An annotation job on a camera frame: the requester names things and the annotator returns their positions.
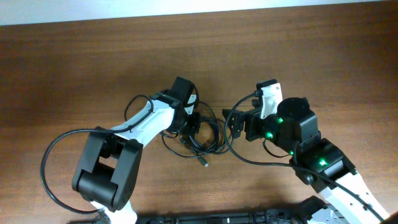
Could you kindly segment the black cable gold plug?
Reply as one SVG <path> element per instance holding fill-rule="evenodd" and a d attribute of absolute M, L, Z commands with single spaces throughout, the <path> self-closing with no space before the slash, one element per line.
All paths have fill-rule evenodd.
<path fill-rule="evenodd" d="M 208 166 L 209 166 L 209 163 L 202 157 L 203 153 L 200 154 L 200 153 L 198 153 L 196 150 L 192 149 L 192 147 L 190 147 L 190 146 L 187 144 L 187 142 L 186 142 L 186 140 L 184 139 L 184 137 L 179 137 L 178 134 L 175 134 L 174 136 L 171 136 L 171 135 L 165 134 L 163 131 L 161 131 L 159 134 L 161 135 L 161 140 L 162 140 L 163 145 L 164 145 L 172 154 L 175 154 L 176 156 L 182 157 L 182 158 L 185 158 L 185 159 L 198 159 L 198 160 L 200 161 L 200 163 L 202 164 L 203 167 L 208 167 Z M 168 138 L 168 139 L 177 139 L 177 138 L 179 138 L 180 143 L 184 146 L 184 148 L 186 148 L 187 150 L 189 150 L 189 151 L 192 153 L 192 156 L 180 154 L 180 153 L 174 151 L 171 147 L 169 147 L 169 146 L 167 145 L 167 143 L 165 142 L 165 138 Z"/>

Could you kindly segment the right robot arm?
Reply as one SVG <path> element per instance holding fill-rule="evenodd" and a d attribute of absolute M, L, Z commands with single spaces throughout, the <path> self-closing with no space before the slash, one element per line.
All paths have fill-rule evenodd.
<path fill-rule="evenodd" d="M 293 168 L 295 175 L 348 223 L 382 223 L 389 218 L 355 165 L 338 146 L 322 137 L 306 98 L 282 100 L 265 118 L 260 116 L 259 100 L 254 104 L 249 111 L 235 106 L 223 110 L 226 127 L 234 138 L 244 131 L 247 141 L 264 138 L 287 152 L 291 158 L 286 167 Z"/>

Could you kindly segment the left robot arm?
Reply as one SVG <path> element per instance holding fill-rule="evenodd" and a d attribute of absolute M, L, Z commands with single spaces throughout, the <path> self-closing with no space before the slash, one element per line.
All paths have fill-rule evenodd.
<path fill-rule="evenodd" d="M 191 130 L 198 104 L 195 85 L 177 77 L 171 89 L 148 97 L 145 107 L 123 124 L 90 131 L 72 189 L 96 207 L 98 223 L 135 223 L 129 201 L 136 185 L 143 149 L 162 131 Z"/>

